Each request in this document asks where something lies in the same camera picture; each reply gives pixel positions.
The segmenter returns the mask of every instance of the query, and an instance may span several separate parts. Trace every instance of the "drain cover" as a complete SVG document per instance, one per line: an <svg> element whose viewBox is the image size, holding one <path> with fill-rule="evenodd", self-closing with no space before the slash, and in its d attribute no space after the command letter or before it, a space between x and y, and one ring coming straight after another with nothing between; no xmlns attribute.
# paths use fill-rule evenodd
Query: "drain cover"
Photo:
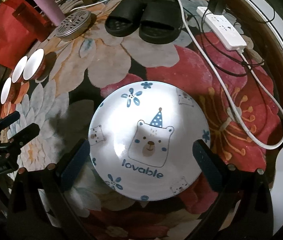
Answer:
<svg viewBox="0 0 283 240"><path fill-rule="evenodd" d="M65 18L57 27L56 36L70 41L81 35L91 22L90 11L77 11Z"/></svg>

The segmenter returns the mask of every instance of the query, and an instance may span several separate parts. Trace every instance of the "cup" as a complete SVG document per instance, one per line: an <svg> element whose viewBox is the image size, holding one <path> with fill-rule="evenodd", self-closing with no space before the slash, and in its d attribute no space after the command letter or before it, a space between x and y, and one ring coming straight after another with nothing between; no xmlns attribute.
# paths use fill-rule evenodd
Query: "cup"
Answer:
<svg viewBox="0 0 283 240"><path fill-rule="evenodd" d="M17 63L15 69L14 69L14 72L12 73L12 77L11 77L11 81L13 83L21 83L24 81L24 78L23 78L23 71L24 71L24 68L26 66L26 63L27 63L27 60L28 60L28 57L27 56L24 56L21 58L21 60Z"/></svg>
<svg viewBox="0 0 283 240"><path fill-rule="evenodd" d="M65 15L60 10L55 0L34 0L41 10L47 15L55 26L58 26L64 19Z"/></svg>
<svg viewBox="0 0 283 240"><path fill-rule="evenodd" d="M43 49L36 50L28 59L23 77L24 80L33 80L39 78L46 67L46 60Z"/></svg>
<svg viewBox="0 0 283 240"><path fill-rule="evenodd" d="M0 95L0 102L2 104L6 102L11 102L16 95L16 90L14 84L11 82L11 77L7 78Z"/></svg>

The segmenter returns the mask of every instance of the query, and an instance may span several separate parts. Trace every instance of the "black slide sandal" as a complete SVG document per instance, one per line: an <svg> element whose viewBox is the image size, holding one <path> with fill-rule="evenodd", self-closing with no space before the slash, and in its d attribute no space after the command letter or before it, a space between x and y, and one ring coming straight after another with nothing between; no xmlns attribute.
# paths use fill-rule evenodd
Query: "black slide sandal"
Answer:
<svg viewBox="0 0 283 240"><path fill-rule="evenodd" d="M122 0L109 14L105 22L106 31L116 37L132 34L139 27L145 7L145 3L137 0Z"/></svg>
<svg viewBox="0 0 283 240"><path fill-rule="evenodd" d="M153 44L167 44L178 38L183 22L176 2L150 2L140 21L139 36Z"/></svg>

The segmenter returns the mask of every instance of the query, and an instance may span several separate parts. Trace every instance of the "pink thermos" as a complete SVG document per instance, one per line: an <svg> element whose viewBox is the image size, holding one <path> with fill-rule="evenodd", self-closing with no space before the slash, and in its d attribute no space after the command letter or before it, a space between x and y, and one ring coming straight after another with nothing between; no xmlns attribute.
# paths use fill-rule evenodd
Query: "pink thermos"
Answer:
<svg viewBox="0 0 283 240"><path fill-rule="evenodd" d="M34 0L55 26L58 26L66 17L55 0Z"/></svg>

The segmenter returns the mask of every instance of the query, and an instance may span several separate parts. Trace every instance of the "bear face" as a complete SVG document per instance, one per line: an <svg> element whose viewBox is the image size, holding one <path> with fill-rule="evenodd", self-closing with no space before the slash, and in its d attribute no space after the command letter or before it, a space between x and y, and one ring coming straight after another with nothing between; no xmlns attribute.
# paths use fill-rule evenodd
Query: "bear face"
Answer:
<svg viewBox="0 0 283 240"><path fill-rule="evenodd" d="M139 120L137 131L128 149L128 157L152 167L163 167L169 151L172 126L155 127Z"/></svg>
<svg viewBox="0 0 283 240"><path fill-rule="evenodd" d="M188 188L188 186L189 185L187 181L185 180L185 177L183 176L177 183L171 186L170 189L174 195L177 195L180 192L182 192L184 189Z"/></svg>
<svg viewBox="0 0 283 240"><path fill-rule="evenodd" d="M98 125L97 127L91 128L88 131L88 140L90 145L95 145L101 141L106 141L106 138L104 137L101 125Z"/></svg>
<svg viewBox="0 0 283 240"><path fill-rule="evenodd" d="M190 95L188 95L186 92L178 88L176 90L177 90L177 95L178 95L178 100L179 100L178 103L180 105L188 105L188 106L194 107L195 102Z"/></svg>

